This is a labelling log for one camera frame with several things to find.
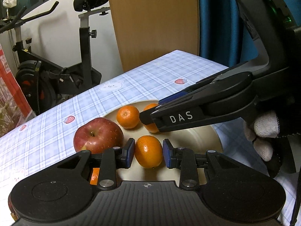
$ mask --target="blue curtain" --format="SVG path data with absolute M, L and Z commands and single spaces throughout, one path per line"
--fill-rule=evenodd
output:
M 301 0 L 284 0 L 298 25 Z M 199 0 L 200 56 L 226 66 L 257 56 L 253 41 L 239 18 L 235 0 Z

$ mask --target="white wall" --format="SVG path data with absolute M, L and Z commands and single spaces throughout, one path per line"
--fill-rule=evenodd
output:
M 27 22 L 21 26 L 24 46 L 25 39 L 33 38 L 32 51 L 62 67 L 71 66 L 81 61 L 79 46 L 79 12 L 73 9 L 73 0 L 49 0 L 29 12 L 23 18 L 49 10 L 55 1 L 60 3 L 45 17 Z M 102 73 L 101 82 L 123 73 L 117 48 L 111 12 L 106 16 L 98 14 L 89 17 L 90 30 L 97 30 L 97 38 L 91 38 L 92 66 Z M 14 73 L 14 61 L 8 33 L 0 35 L 4 54 Z

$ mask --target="orange fruit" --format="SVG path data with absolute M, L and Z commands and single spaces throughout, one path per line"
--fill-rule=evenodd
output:
M 132 105 L 126 105 L 121 107 L 116 116 L 117 122 L 125 129 L 131 129 L 136 127 L 139 122 L 139 110 Z
M 158 104 L 155 104 L 155 103 L 149 104 L 149 105 L 147 105 L 147 106 L 144 108 L 144 111 L 145 111 L 145 110 L 148 110 L 148 109 L 150 109 L 150 108 L 152 108 L 152 107 L 155 107 L 155 106 L 158 106 Z M 159 132 L 159 130 L 158 130 L 158 128 L 157 128 L 157 126 L 156 126 L 155 123 L 152 123 L 152 124 L 149 124 L 149 125 L 144 125 L 144 126 L 145 126 L 145 128 L 146 128 L 150 133 L 158 133 L 158 132 Z
M 135 157 L 144 168 L 157 167 L 163 159 L 163 149 L 158 139 L 145 135 L 136 141 Z
M 97 185 L 99 170 L 100 170 L 100 168 L 93 168 L 90 184 Z

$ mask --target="white lettering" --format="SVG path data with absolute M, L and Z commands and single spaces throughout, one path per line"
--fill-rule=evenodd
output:
M 181 120 L 185 120 L 180 114 L 179 114 L 179 121 L 181 121 Z
M 172 122 L 172 123 L 175 123 L 175 122 L 176 122 L 176 119 L 175 119 L 174 116 L 170 116 L 170 119 L 171 119 L 171 122 Z
M 190 120 L 190 119 L 192 119 L 192 115 L 190 115 L 189 113 L 190 113 L 190 111 L 187 111 L 186 115 L 188 116 L 188 119 Z

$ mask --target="exercise bike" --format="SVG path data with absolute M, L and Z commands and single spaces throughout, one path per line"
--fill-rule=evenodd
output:
M 89 27 L 89 16 L 99 13 L 108 14 L 109 7 L 100 7 L 108 0 L 74 0 L 73 7 L 79 14 L 79 42 L 82 61 L 70 67 L 61 67 L 31 50 L 32 38 L 25 40 L 27 49 L 23 46 L 21 26 L 31 20 L 52 13 L 57 5 L 56 1 L 49 11 L 21 19 L 26 7 L 21 9 L 16 16 L 8 16 L 0 20 L 0 33 L 14 28 L 16 44 L 13 51 L 17 52 L 20 65 L 16 74 L 16 81 L 20 85 L 32 110 L 39 115 L 55 105 L 78 95 L 100 83 L 101 73 L 91 66 L 90 37 L 96 38 L 97 31 Z

